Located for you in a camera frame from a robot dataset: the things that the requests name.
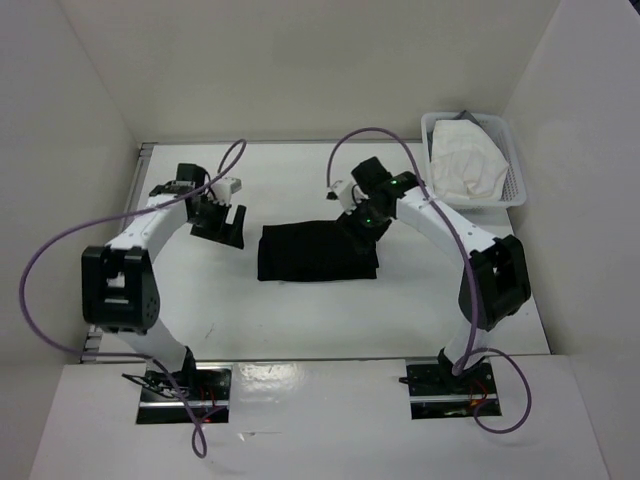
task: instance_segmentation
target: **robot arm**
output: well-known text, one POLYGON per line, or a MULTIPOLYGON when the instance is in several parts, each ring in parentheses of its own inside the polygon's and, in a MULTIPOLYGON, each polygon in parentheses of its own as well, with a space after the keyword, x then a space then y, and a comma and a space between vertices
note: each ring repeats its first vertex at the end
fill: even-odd
MULTIPOLYGON (((154 208, 201 187, 205 176, 206 171, 197 165, 180 164, 176 180, 155 187, 145 208, 154 208)), ((159 318, 160 296, 152 264, 171 236, 186 223, 193 225, 192 235, 244 248, 246 208, 238 206, 233 223, 226 223, 231 196, 241 186, 238 179, 221 179, 206 194, 136 217, 105 246, 88 247, 82 255, 85 321, 117 335, 135 352, 159 360, 170 372, 181 372, 183 378, 193 376, 191 351, 171 335, 159 318)))
MULTIPOLYGON (((474 271, 479 296, 478 330, 473 348, 490 341, 491 330, 504 317, 513 315, 531 297, 524 250, 512 235, 503 239, 469 222, 445 203, 424 198, 415 175, 392 175, 371 158, 356 167, 356 181, 336 182, 332 190, 345 213, 338 219, 351 237, 356 250, 365 251, 378 241, 395 218, 415 228, 442 250, 460 272, 458 305, 466 320, 438 357, 444 370, 464 354, 471 328, 471 298, 460 250, 449 228, 430 203, 437 202, 458 233, 474 271), (356 194, 356 185, 362 194, 356 194)), ((472 356, 464 369, 470 369, 482 355, 472 356)))

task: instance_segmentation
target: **white towel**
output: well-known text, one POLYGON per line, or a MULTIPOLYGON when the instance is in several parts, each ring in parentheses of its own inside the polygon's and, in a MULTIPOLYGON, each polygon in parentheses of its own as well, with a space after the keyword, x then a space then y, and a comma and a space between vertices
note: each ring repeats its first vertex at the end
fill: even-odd
POLYGON ((493 140, 469 120, 438 120, 431 173, 440 198, 500 200, 509 164, 493 140))

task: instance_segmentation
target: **black fabric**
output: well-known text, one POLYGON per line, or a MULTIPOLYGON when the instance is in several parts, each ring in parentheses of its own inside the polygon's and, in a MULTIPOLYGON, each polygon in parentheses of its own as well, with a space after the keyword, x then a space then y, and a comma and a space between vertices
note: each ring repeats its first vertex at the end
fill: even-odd
POLYGON ((258 280, 327 282, 377 278, 375 248, 355 252, 334 221, 265 225, 258 248, 258 280))

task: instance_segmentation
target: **laundry basket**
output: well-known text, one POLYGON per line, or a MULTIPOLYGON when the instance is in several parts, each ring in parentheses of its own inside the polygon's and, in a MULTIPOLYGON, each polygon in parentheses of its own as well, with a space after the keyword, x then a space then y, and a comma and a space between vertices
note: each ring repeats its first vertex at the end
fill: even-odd
MULTIPOLYGON (((427 133, 432 132, 438 120, 452 120, 459 112, 435 112, 426 113, 422 116, 422 144, 424 146, 425 156, 425 182, 431 191, 433 188, 433 177, 431 176, 431 156, 429 155, 429 145, 427 142, 427 133)), ((480 126, 491 137, 504 155, 505 160, 509 163, 509 171, 502 189, 502 197, 500 200, 489 199, 443 199, 443 201, 451 207, 458 210, 468 210, 475 208, 507 208, 522 205, 527 200, 527 192, 524 189, 524 180, 522 179, 522 171, 518 162, 518 155, 511 138, 511 130, 509 125, 497 115, 483 115, 480 113, 472 113, 478 120, 480 126)))

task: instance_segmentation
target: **rectangular cutout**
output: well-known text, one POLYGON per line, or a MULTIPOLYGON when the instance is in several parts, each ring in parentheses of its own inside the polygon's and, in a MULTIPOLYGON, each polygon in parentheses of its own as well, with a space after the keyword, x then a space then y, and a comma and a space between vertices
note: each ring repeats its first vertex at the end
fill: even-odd
MULTIPOLYGON (((201 389, 200 398, 196 399, 192 396, 189 400, 189 406, 197 418, 203 418, 211 412, 214 406, 216 408, 222 407, 208 417, 204 423, 229 423, 231 366, 198 366, 198 370, 208 370, 212 374, 212 382, 207 388, 201 389)), ((138 425, 157 425, 191 423, 191 420, 180 400, 168 399, 143 388, 140 392, 136 423, 138 425)))
POLYGON ((502 414, 488 360, 455 385, 443 380, 436 359, 407 362, 407 377, 401 382, 408 387, 413 420, 471 417, 480 403, 479 416, 502 414))

